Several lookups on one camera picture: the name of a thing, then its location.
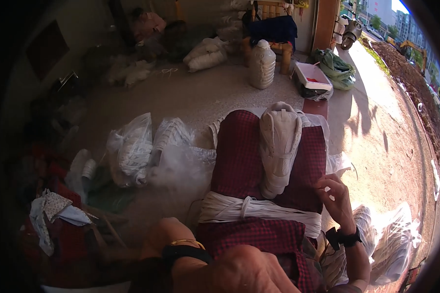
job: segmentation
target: person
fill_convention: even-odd
[[[147,55],[162,55],[166,53],[160,43],[162,33],[165,30],[166,22],[154,12],[144,12],[142,8],[136,8],[131,13],[133,17],[132,31],[135,40],[138,42],[137,48],[145,55],[145,59],[151,58]]]
[[[237,198],[263,199],[259,190],[262,169],[258,128],[258,116],[246,110],[231,112],[221,123],[212,191]],[[325,163],[323,167],[317,159],[326,154],[322,152],[324,139],[321,142],[320,137],[323,137],[320,126],[303,128],[290,184],[273,201],[319,213],[324,204],[333,220],[340,224],[343,235],[355,234],[348,188],[337,175],[324,175]],[[148,232],[140,256],[151,266],[133,281],[129,292],[141,292],[141,288],[145,292],[159,292],[161,287],[178,293],[325,292],[325,285],[316,276],[319,275],[317,254],[307,252],[310,248],[316,252],[316,239],[304,237],[304,230],[303,223],[292,220],[250,217],[229,223],[199,224],[194,237],[177,219],[162,219]],[[349,282],[328,292],[364,292],[370,278],[364,246],[356,241],[346,246],[345,253]],[[153,285],[162,275],[169,278]],[[148,283],[152,284],[152,291],[147,289]]]

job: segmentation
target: sky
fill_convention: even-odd
[[[406,14],[409,13],[409,11],[407,11],[407,9],[404,7],[404,5],[399,0],[391,0],[391,9],[393,9],[394,11],[401,10],[402,12],[404,12]]]

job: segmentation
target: dirt mound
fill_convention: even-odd
[[[368,39],[365,37],[362,37],[362,43],[364,44],[365,47],[371,49],[372,47],[370,47],[370,44],[368,43]]]
[[[412,102],[417,107],[422,103],[422,118],[424,128],[432,140],[437,160],[440,162],[440,110],[435,104],[426,80],[411,66],[404,56],[396,49],[385,42],[372,43],[373,49],[387,64],[391,75],[404,84]]]

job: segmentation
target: styrofoam box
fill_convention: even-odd
[[[295,72],[297,73],[300,82],[307,89],[329,91],[333,88],[333,85],[329,81],[328,77],[318,66],[295,61]],[[307,77],[316,79],[318,82],[311,82],[306,79]]]

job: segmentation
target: pink shirt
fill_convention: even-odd
[[[133,31],[137,42],[150,37],[155,31],[163,32],[166,22],[156,13],[146,12],[134,22]]]

